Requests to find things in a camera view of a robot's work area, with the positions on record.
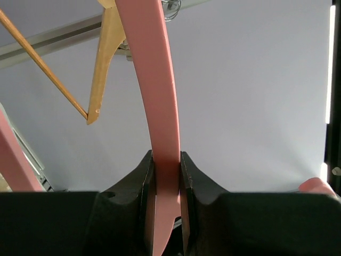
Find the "tan clip hanger near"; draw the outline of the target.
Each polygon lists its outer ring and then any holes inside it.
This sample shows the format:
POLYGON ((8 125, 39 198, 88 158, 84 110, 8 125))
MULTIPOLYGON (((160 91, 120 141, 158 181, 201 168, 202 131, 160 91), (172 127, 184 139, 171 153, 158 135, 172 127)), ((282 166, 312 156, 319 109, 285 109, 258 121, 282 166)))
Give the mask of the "tan clip hanger near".
POLYGON ((128 45, 128 41, 125 39, 116 50, 115 55, 124 55, 127 61, 132 61, 131 51, 128 45))

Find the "pink plastic hanger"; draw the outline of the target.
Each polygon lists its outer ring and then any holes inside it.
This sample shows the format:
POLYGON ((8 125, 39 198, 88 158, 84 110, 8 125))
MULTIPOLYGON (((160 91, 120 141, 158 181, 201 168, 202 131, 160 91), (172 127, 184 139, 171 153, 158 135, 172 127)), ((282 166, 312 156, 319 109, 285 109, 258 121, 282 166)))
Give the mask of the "pink plastic hanger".
POLYGON ((153 255, 161 255, 181 211, 180 128, 175 78, 161 1, 115 1, 133 55, 156 165, 153 255))

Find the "aluminium hanging rail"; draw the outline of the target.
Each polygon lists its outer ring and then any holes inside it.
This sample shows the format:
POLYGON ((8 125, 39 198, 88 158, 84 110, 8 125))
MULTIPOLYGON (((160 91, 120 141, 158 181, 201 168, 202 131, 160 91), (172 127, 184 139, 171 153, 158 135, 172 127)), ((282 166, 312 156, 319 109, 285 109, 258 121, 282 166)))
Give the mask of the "aluminium hanging rail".
POLYGON ((65 47, 98 37, 102 28, 102 15, 71 23, 38 35, 25 38, 9 17, 1 11, 1 24, 16 40, 16 43, 1 47, 1 68, 37 59, 65 47))

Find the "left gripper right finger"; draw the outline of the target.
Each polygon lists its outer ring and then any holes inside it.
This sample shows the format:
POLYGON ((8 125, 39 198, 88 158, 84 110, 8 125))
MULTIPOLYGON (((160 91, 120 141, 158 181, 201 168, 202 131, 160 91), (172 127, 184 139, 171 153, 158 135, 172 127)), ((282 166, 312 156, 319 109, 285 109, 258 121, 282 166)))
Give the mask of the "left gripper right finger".
POLYGON ((340 255, 340 201, 326 194, 232 193, 181 153, 185 255, 340 255))

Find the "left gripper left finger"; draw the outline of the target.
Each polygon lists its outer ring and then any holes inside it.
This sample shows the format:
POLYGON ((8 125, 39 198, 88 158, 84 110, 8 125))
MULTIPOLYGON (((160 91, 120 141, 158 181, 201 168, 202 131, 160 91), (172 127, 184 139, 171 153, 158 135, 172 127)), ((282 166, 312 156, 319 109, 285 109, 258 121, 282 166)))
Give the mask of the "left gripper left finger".
POLYGON ((1 255, 151 255, 149 151, 104 192, 1 193, 1 255))

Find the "wooden hanger with bar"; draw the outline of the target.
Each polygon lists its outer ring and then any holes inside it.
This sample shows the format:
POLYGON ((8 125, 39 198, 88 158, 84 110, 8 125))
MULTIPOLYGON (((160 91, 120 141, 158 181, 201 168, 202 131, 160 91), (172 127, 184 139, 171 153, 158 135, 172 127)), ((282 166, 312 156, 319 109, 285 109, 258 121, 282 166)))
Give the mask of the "wooden hanger with bar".
POLYGON ((111 59, 120 45, 126 39, 116 2, 99 1, 99 3, 103 6, 103 13, 88 111, 85 111, 81 107, 81 105, 76 101, 76 99, 66 89, 62 82, 51 71, 51 69, 43 61, 39 54, 24 38, 22 33, 19 32, 12 21, 3 11, 1 11, 1 24, 19 43, 19 45, 22 46, 22 48, 28 53, 31 59, 38 65, 38 67, 51 80, 51 82, 58 88, 58 90, 87 120, 88 125, 94 123, 99 117, 111 59))

